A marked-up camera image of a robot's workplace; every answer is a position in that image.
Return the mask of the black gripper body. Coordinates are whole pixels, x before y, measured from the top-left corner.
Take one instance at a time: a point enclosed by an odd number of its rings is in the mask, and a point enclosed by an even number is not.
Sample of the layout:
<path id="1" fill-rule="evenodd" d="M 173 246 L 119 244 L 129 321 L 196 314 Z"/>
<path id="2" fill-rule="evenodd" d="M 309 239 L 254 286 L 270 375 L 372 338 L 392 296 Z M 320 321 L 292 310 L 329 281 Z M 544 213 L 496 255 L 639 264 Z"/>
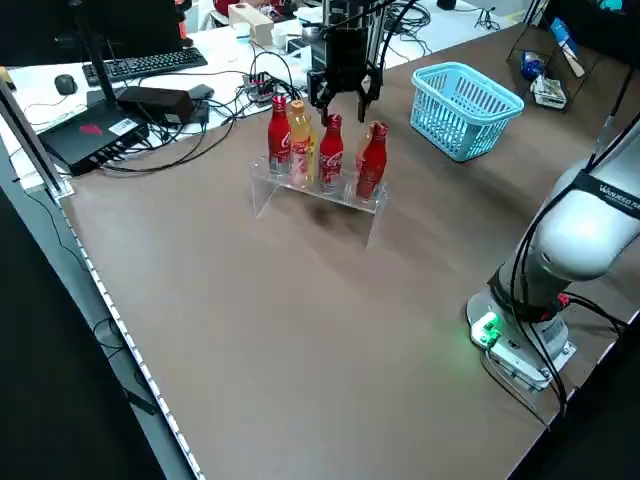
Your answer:
<path id="1" fill-rule="evenodd" d="M 361 90 L 368 74 L 368 30 L 328 28 L 325 79 L 329 90 Z"/>

